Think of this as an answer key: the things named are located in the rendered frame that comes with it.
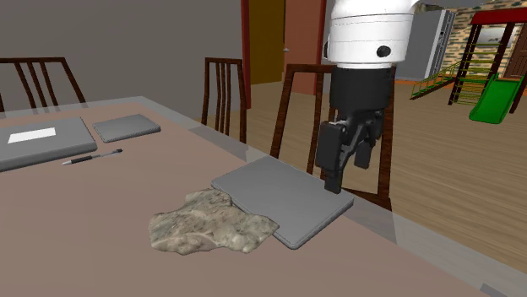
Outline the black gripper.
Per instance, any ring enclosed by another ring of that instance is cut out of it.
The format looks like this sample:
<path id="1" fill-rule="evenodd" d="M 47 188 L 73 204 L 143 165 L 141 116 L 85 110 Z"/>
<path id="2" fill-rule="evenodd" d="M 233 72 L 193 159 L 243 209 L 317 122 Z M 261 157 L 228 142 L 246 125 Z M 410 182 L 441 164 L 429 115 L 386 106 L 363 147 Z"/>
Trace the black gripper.
<path id="1" fill-rule="evenodd" d="M 320 124 L 315 159 L 325 174 L 325 190 L 341 192 L 343 171 L 352 155 L 354 166 L 369 168 L 372 149 L 383 134 L 384 110 L 393 84 L 393 67 L 333 68 L 329 103 L 338 117 Z M 360 123 L 346 121 L 362 113 L 369 114 Z"/>

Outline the grey closed laptop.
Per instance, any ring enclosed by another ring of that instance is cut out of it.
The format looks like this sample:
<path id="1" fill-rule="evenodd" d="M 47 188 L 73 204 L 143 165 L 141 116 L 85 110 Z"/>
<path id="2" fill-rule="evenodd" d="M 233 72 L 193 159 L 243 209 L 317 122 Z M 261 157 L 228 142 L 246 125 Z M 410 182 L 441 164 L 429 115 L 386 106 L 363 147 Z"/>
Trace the grey closed laptop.
<path id="1" fill-rule="evenodd" d="M 211 181 L 245 213 L 265 216 L 274 237 L 297 250 L 354 204 L 349 192 L 334 194 L 324 182 L 272 156 L 264 156 Z"/>

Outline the dark wooden chair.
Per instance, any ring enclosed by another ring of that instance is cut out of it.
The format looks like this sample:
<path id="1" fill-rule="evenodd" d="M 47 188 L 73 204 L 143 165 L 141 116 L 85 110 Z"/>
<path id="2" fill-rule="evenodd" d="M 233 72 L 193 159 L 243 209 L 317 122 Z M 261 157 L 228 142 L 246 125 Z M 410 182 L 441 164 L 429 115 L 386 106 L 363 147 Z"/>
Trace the dark wooden chair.
<path id="1" fill-rule="evenodd" d="M 26 93 L 27 99 L 30 103 L 30 107 L 32 109 L 37 108 L 35 97 L 32 94 L 28 80 L 24 74 L 22 65 L 25 64 L 30 72 L 30 76 L 35 86 L 35 89 L 37 91 L 37 94 L 39 96 L 41 106 L 47 107 L 46 98 L 44 96 L 44 93 L 43 93 L 43 90 L 40 84 L 40 80 L 35 71 L 35 64 L 40 65 L 42 76 L 46 83 L 46 89 L 48 90 L 52 103 L 54 106 L 58 106 L 57 97 L 55 95 L 55 92 L 52 86 L 52 81 L 51 81 L 49 72 L 46 67 L 48 63 L 59 63 L 62 66 L 68 78 L 68 81 L 72 85 L 73 91 L 75 92 L 78 98 L 78 101 L 80 103 L 85 103 L 86 100 L 85 100 L 84 94 L 82 93 L 81 88 L 79 87 L 79 84 L 76 78 L 74 77 L 73 72 L 70 66 L 68 65 L 68 62 L 65 57 L 0 57 L 0 64 L 13 64 L 14 65 L 15 70 L 17 74 L 19 75 L 20 82 L 22 83 L 22 86 Z"/>
<path id="2" fill-rule="evenodd" d="M 247 96 L 242 59 L 206 57 L 204 59 L 204 100 L 201 123 L 207 125 L 210 99 L 210 65 L 215 65 L 217 100 L 214 130 L 230 135 L 231 127 L 231 67 L 236 67 L 239 92 L 239 141 L 247 142 Z"/>
<path id="3" fill-rule="evenodd" d="M 288 108 L 291 99 L 291 91 L 296 73 L 314 73 L 316 75 L 315 87 L 315 107 L 313 114 L 312 136 L 309 147 L 309 155 L 307 159 L 307 173 L 312 174 L 316 167 L 315 159 L 318 146 L 318 136 L 320 132 L 320 124 L 329 122 L 329 120 L 337 119 L 337 111 L 330 107 L 330 83 L 331 72 L 334 65 L 322 64 L 289 64 L 286 67 L 285 80 L 280 98 L 279 110 L 276 118 L 273 141 L 271 145 L 270 155 L 278 158 L 282 139 L 285 130 L 285 122 L 288 113 Z M 349 118 L 346 121 L 353 121 L 360 123 L 369 113 L 362 113 Z M 382 208 L 390 211 L 392 203 L 389 197 L 390 190 L 390 175 L 392 164 L 392 147 L 393 147 L 393 130 L 394 130 L 394 84 L 392 94 L 389 99 L 388 108 L 384 110 L 383 134 L 380 137 L 380 159 L 378 166 L 378 189 L 375 193 L 364 192 L 356 189 L 348 189 L 348 192 L 354 193 L 367 201 L 374 203 Z M 320 178 L 325 179 L 325 174 L 320 168 Z"/>

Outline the red framed open door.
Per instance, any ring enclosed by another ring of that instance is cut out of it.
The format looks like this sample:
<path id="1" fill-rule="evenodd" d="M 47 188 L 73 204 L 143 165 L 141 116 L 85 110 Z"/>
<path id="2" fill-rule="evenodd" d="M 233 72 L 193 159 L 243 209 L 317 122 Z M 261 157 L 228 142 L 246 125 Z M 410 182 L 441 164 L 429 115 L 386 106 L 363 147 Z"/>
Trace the red framed open door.
<path id="1" fill-rule="evenodd" d="M 319 64 L 331 0 L 240 0 L 246 107 L 251 86 L 277 82 L 290 63 Z"/>

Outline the white tall panel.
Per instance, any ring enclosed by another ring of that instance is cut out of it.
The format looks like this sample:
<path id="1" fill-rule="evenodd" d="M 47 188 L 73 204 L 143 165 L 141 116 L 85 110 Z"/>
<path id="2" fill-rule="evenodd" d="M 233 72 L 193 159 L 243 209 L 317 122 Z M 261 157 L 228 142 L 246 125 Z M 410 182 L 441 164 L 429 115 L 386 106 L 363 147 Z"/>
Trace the white tall panel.
<path id="1" fill-rule="evenodd" d="M 452 32 L 456 13 L 444 9 L 439 15 L 437 30 L 432 43 L 432 51 L 426 66 L 425 77 L 428 78 L 441 70 L 448 39 Z"/>

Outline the playground set with green slide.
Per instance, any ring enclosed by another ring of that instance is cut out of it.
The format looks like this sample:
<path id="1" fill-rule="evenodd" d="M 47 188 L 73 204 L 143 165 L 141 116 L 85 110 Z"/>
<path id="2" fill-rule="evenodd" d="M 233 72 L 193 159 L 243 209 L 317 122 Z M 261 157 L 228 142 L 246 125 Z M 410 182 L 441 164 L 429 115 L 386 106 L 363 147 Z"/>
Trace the playground set with green slide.
<path id="1" fill-rule="evenodd" d="M 506 45 L 515 25 L 521 23 L 527 23 L 527 7 L 475 13 L 462 59 L 415 83 L 411 99 L 452 84 L 450 105 L 471 105 L 469 118 L 472 121 L 501 123 L 508 113 L 515 111 L 527 86 L 527 71 L 518 81 L 498 77 Z M 480 41 L 481 28 L 489 24 L 504 24 L 504 32 L 497 41 Z"/>

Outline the mottled beige crumpled cloth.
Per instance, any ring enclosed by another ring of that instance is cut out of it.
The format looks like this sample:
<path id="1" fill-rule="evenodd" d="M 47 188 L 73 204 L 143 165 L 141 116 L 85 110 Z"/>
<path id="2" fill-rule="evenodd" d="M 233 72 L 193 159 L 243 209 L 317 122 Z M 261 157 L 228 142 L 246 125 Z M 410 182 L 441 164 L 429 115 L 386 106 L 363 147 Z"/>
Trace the mottled beige crumpled cloth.
<path id="1" fill-rule="evenodd" d="M 188 193 L 177 210 L 153 215 L 148 230 L 154 249 L 186 256 L 217 248 L 249 253 L 278 228 L 272 219 L 235 207 L 226 192 L 208 188 Z"/>

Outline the brown door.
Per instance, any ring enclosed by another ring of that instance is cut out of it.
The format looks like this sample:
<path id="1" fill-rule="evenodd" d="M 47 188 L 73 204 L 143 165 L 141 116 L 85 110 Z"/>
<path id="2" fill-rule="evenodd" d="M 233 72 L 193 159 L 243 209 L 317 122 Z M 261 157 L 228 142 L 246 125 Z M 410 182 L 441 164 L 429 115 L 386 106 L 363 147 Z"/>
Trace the brown door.
<path id="1" fill-rule="evenodd" d="M 504 78 L 520 79 L 527 71 L 527 23 L 523 24 L 513 44 Z"/>

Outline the small grey tablet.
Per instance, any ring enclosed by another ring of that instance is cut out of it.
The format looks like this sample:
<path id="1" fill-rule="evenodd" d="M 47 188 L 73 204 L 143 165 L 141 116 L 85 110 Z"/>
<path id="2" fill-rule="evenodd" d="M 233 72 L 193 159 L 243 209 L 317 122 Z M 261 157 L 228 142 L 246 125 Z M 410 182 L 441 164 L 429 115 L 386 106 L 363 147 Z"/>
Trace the small grey tablet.
<path id="1" fill-rule="evenodd" d="M 160 132 L 160 125 L 141 114 L 123 116 L 93 124 L 93 128 L 104 143 L 112 143 Z"/>

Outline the black and silver pen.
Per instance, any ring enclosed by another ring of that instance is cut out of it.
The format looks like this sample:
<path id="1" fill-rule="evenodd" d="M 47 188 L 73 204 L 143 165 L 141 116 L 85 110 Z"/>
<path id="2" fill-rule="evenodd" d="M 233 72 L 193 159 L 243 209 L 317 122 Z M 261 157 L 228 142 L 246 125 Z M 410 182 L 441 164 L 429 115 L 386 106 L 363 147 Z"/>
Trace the black and silver pen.
<path id="1" fill-rule="evenodd" d="M 123 150 L 121 148 L 118 148 L 111 152 L 107 152 L 103 154 L 88 155 L 88 156 L 84 156 L 84 157 L 77 158 L 77 159 L 71 159 L 71 160 L 63 162 L 62 165 L 73 165 L 73 164 L 85 162 L 85 161 L 92 160 L 92 159 L 103 158 L 103 157 L 107 157 L 107 156 L 114 155 L 114 154 L 120 154 L 122 151 Z"/>

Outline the brown dining table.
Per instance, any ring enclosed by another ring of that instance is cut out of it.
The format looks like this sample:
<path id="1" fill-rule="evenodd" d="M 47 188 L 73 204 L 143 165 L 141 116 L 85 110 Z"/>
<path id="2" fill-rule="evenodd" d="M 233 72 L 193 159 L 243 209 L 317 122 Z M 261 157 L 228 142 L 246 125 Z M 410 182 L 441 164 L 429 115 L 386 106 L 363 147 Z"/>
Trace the brown dining table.
<path id="1" fill-rule="evenodd" d="M 362 198 L 298 250 L 153 249 L 153 214 L 262 153 L 142 96 L 0 112 L 0 127 L 137 113 L 160 132 L 0 173 L 0 297 L 527 297 L 527 274 Z"/>

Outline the grey laptop with white label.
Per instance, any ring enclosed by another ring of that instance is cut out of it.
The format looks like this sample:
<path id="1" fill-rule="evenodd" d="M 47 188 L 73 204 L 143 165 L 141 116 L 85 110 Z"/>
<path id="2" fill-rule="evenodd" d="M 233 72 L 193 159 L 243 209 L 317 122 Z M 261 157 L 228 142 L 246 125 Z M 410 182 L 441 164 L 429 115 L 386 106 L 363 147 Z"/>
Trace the grey laptop with white label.
<path id="1" fill-rule="evenodd" d="M 0 128 L 0 172 L 96 150 L 80 116 Z"/>

